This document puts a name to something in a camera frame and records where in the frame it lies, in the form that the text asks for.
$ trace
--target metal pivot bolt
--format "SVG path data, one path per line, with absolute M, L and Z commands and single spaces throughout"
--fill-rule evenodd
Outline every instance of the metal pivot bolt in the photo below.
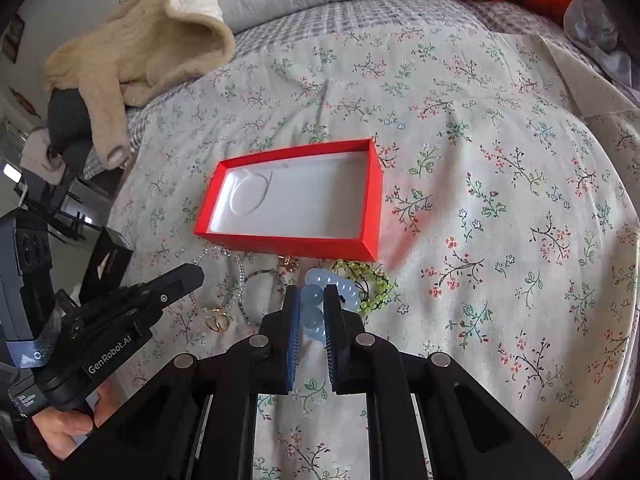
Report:
M 193 364 L 193 357 L 189 354 L 180 354 L 174 359 L 176 368 L 189 368 Z
M 249 344 L 254 348 L 262 348 L 264 346 L 267 346 L 268 342 L 269 342 L 269 338 L 264 334 L 252 335 L 249 338 Z
M 362 334 L 358 334 L 356 336 L 356 343 L 358 343 L 360 346 L 371 346 L 375 342 L 376 336 L 368 332 L 363 332 Z
M 444 352 L 436 352 L 431 355 L 431 362 L 441 368 L 446 368 L 451 364 L 451 357 Z

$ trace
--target floral tablecloth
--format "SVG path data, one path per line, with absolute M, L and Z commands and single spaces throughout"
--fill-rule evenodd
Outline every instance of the floral tablecloth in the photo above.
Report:
M 635 370 L 638 110 L 559 47 L 475 27 L 383 25 L 236 59 L 148 116 L 110 227 L 135 250 L 128 282 L 193 261 L 216 163 L 373 137 L 384 170 L 380 269 L 392 280 L 367 329 L 402 351 L 448 352 L 578 478 L 606 452 Z M 283 221 L 293 214 L 283 211 Z M 247 272 L 276 256 L 242 255 Z M 203 260 L 201 304 L 238 286 Z M 303 260 L 289 283 L 302 282 Z M 282 297 L 269 275 L 245 306 Z M 188 299 L 119 371 L 135 392 L 175 354 L 225 351 Z M 254 478 L 368 478 L 363 396 L 331 392 L 324 347 L 303 339 L 295 390 L 260 396 Z

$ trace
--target open box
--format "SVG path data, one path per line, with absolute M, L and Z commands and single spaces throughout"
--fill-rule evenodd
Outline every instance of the open box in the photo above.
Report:
M 373 139 L 222 160 L 196 234 L 233 251 L 375 261 L 382 170 Z

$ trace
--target black box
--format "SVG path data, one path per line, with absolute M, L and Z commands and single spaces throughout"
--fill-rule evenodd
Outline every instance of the black box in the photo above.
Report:
M 82 280 L 80 303 L 88 303 L 118 288 L 132 255 L 133 249 L 119 232 L 103 228 Z

